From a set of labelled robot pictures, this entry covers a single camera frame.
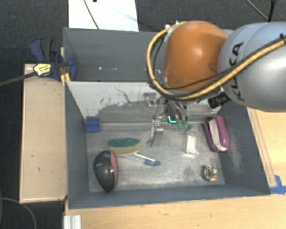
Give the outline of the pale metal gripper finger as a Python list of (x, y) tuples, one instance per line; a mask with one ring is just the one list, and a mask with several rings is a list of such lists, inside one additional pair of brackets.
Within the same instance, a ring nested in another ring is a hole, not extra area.
[(161, 122), (156, 122), (155, 124), (155, 144), (159, 145), (164, 132), (164, 126)]
[(149, 147), (152, 147), (154, 144), (155, 134), (157, 132), (158, 122), (153, 120), (150, 129), (150, 137), (149, 140), (146, 142)]

